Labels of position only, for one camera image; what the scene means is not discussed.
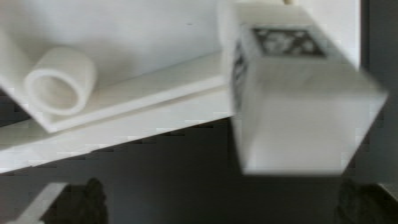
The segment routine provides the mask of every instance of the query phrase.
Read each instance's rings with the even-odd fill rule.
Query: dark floor
[[[0,223],[47,182],[97,177],[109,223],[332,223],[339,178],[243,177],[229,120],[0,176]]]

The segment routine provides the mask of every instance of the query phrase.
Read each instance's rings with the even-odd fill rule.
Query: black object
[[[69,185],[40,217],[46,224],[106,224],[106,196],[97,179],[85,186]]]
[[[0,89],[0,127],[30,119],[26,112]]]

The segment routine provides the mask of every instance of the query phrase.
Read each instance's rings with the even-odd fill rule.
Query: white surface
[[[44,215],[51,203],[60,195],[60,192],[67,186],[67,183],[49,183],[33,198],[33,201],[22,211],[17,220],[6,224],[38,224],[40,216]]]
[[[255,56],[245,44],[248,73],[234,127],[245,174],[339,175],[387,94],[335,52],[300,7],[245,4],[245,26],[308,30],[324,58]]]
[[[0,26],[31,61],[54,46],[97,65],[97,86],[220,50],[216,0],[5,0]]]
[[[33,121],[21,122],[0,129],[0,173],[83,155],[230,115],[227,91],[216,88],[51,135]]]
[[[76,114],[86,104],[95,85],[95,65],[70,48],[53,48],[24,78],[30,102],[42,113]]]
[[[294,0],[342,51],[360,65],[360,0]]]
[[[353,68],[337,63],[262,60],[259,70],[264,69],[268,73],[261,75],[268,77],[257,86],[262,105],[252,108],[261,112],[246,143],[245,172],[339,174],[383,105],[385,93],[364,75],[353,73]]]

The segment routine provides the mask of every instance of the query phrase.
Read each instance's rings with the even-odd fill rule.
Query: white shelf
[[[229,117],[225,88],[214,88],[79,128],[47,134],[30,120],[0,129],[0,173]]]

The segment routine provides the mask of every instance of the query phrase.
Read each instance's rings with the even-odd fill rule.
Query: white platform
[[[324,17],[321,16],[321,13],[317,13],[316,20],[324,32],[332,33],[333,40],[339,43],[339,46],[344,48],[344,52],[351,52],[349,53],[351,61],[356,63],[358,62],[358,45],[360,45],[358,23],[356,23],[358,22],[358,7],[356,7],[358,0],[351,2],[355,2],[355,4],[344,4],[344,7],[342,7],[344,10],[340,11],[337,10],[340,9],[340,4],[342,4],[340,1],[314,0],[312,3],[310,2],[305,3],[305,7],[314,9],[314,8],[321,8],[321,5],[323,5],[324,8],[330,11],[333,11],[335,13],[333,17],[328,17],[328,16]],[[17,12],[21,13],[21,11],[26,10],[26,7],[21,8],[19,7],[21,5],[17,4],[28,4],[28,0],[5,1],[3,3],[0,3],[0,6],[3,4],[8,4],[8,6],[12,7],[6,9],[0,7],[0,18],[5,18],[8,16],[8,18],[15,19],[17,13],[12,14],[14,12],[10,9],[17,9],[19,10]],[[109,11],[113,10],[113,13],[117,14],[117,8],[109,8],[108,10]],[[202,19],[207,23],[214,22],[214,20],[211,20],[213,17],[204,18],[205,16],[202,16],[200,13],[202,11],[193,12],[193,15],[197,16],[195,21],[198,22],[198,24],[202,24],[200,23]],[[0,21],[1,23],[5,23],[3,26],[8,27],[12,19],[8,20],[1,19]],[[53,24],[51,24],[53,28],[56,28],[56,22],[62,22],[62,21],[56,19],[53,20]],[[42,39],[40,32],[30,33],[31,29],[40,29],[40,27],[30,27],[30,22],[22,23],[22,20],[17,20],[17,23],[21,23],[19,30],[17,31],[14,30],[10,34],[15,37],[17,43],[26,43],[22,40],[22,37],[24,38],[31,37],[33,42],[31,44],[22,46],[22,49],[28,52],[30,58],[37,58],[38,55],[44,53],[44,49],[47,49],[47,44],[46,44],[47,39]],[[205,33],[207,29],[211,30],[209,27],[205,29],[202,28],[204,30],[198,29],[197,32]],[[205,43],[207,43],[207,38],[211,38],[211,35],[213,35],[211,32],[205,34],[205,37],[204,37]],[[65,36],[62,36],[60,34],[65,34],[65,32],[60,32],[56,37],[65,38],[62,39],[63,41],[72,41],[72,34],[67,34]],[[157,66],[159,67],[165,67],[165,65],[170,66],[177,64],[177,62],[188,61],[188,59],[195,59],[198,55],[209,55],[209,53],[216,51],[216,47],[218,47],[216,43],[209,43],[209,45],[205,44],[202,45],[197,43],[197,46],[200,47],[204,46],[204,48],[197,49],[198,52],[193,55],[186,56],[184,54],[181,54],[181,58],[173,58],[172,59],[173,61],[170,60],[165,64],[161,65],[157,64]],[[125,52],[120,51],[118,53],[120,53],[118,59],[124,59]],[[152,60],[149,60],[152,55],[145,55],[145,57],[147,59],[141,57],[141,60],[138,61],[140,63],[143,63],[141,66],[149,66],[149,67],[145,67],[145,69],[141,67],[140,72],[133,73],[136,75],[143,74],[145,72],[152,73],[156,69],[159,68],[159,67],[154,68],[149,65],[152,63]],[[0,129],[0,143],[1,143],[0,145],[0,172],[8,172],[28,166],[37,166],[70,156],[77,156],[88,153],[92,150],[97,150],[117,144],[122,144],[127,141],[145,138],[175,129],[186,128],[216,119],[230,117],[232,112],[230,112],[230,100],[227,95],[227,86],[225,84],[221,84],[220,77],[216,76],[218,73],[211,74],[209,72],[204,72],[202,74],[197,73],[197,77],[191,76],[189,77],[191,79],[188,81],[186,80],[181,81],[177,79],[175,83],[172,83],[168,87],[154,86],[159,89],[168,88],[170,92],[166,92],[166,94],[152,95],[150,103],[145,105],[149,106],[147,108],[141,108],[136,111],[125,112],[104,120],[92,121],[86,125],[74,127],[54,134],[47,134],[47,132],[44,131],[44,129],[40,128],[40,126],[37,125],[33,121],[21,122],[3,127]],[[115,77],[115,79],[118,80],[124,80],[124,78],[125,77],[122,75]],[[104,78],[102,83],[104,84],[115,83],[115,79],[113,77],[109,79]],[[179,93],[173,92],[175,91],[173,87],[179,85],[177,82],[181,82],[179,84],[182,89],[182,92]],[[129,84],[134,85],[129,82],[120,83],[118,85],[127,88]]]

